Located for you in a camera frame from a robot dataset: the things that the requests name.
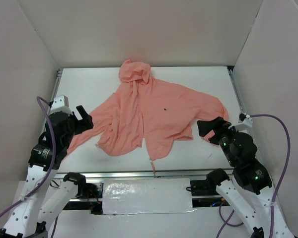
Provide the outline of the salmon pink hooded jacket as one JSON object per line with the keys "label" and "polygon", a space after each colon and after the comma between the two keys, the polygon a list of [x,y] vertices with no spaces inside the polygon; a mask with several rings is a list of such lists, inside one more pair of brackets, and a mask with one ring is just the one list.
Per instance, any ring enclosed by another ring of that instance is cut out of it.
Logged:
{"label": "salmon pink hooded jacket", "polygon": [[78,82],[70,103],[93,122],[65,159],[64,169],[79,172],[195,169],[205,139],[193,135],[192,123],[228,118],[217,97],[156,79],[150,65],[129,60],[117,78]]}

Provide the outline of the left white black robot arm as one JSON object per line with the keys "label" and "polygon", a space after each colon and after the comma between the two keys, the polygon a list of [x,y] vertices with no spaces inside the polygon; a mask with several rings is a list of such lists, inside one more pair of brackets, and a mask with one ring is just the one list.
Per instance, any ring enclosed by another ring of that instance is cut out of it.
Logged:
{"label": "left white black robot arm", "polygon": [[86,177],[69,172],[52,197],[44,200],[72,138],[93,128],[92,117],[84,107],[79,105],[76,109],[81,119],[63,108],[49,115],[46,131],[31,151],[23,194],[6,209],[12,214],[0,229],[0,238],[47,238],[52,223],[70,199],[86,195]]}

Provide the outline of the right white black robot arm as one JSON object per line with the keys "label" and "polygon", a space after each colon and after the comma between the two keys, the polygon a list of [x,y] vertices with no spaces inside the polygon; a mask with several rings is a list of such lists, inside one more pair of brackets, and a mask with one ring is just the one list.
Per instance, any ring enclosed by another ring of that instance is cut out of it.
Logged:
{"label": "right white black robot arm", "polygon": [[282,212],[276,203],[280,185],[274,186],[267,169],[256,159],[257,146],[248,133],[252,117],[240,114],[239,123],[218,117],[211,121],[197,122],[199,135],[214,135],[208,140],[222,149],[233,178],[223,169],[206,175],[207,191],[219,194],[239,216],[252,238],[292,238]]}

